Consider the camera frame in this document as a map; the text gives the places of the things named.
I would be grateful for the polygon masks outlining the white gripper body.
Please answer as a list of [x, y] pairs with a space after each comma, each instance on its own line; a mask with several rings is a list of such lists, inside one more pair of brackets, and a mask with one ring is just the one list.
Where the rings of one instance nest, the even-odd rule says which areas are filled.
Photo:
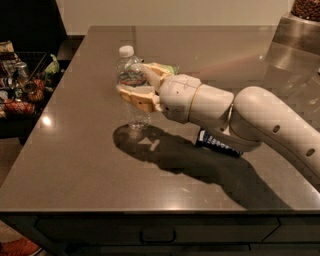
[[187, 123], [192, 100], [201, 81], [185, 74], [167, 78], [160, 87], [160, 107], [172, 121]]

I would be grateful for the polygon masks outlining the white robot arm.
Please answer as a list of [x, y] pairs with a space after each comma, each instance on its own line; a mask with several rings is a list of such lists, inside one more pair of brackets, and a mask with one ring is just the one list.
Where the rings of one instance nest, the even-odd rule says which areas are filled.
[[265, 143], [301, 173], [320, 177], [319, 132], [264, 88], [246, 87], [233, 94], [140, 63], [119, 71], [117, 80], [121, 98], [139, 110], [196, 124], [239, 151]]

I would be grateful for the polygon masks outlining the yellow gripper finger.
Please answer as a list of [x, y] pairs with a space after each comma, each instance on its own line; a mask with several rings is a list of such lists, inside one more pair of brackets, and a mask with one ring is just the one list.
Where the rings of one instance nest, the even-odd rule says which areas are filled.
[[160, 68], [159, 65], [155, 62], [136, 64], [136, 67], [146, 76], [147, 82], [154, 88], [160, 88], [165, 79], [173, 76], [173, 74]]
[[130, 87], [117, 85], [120, 97], [136, 109], [144, 112], [160, 112], [160, 97], [156, 94], [152, 86]]

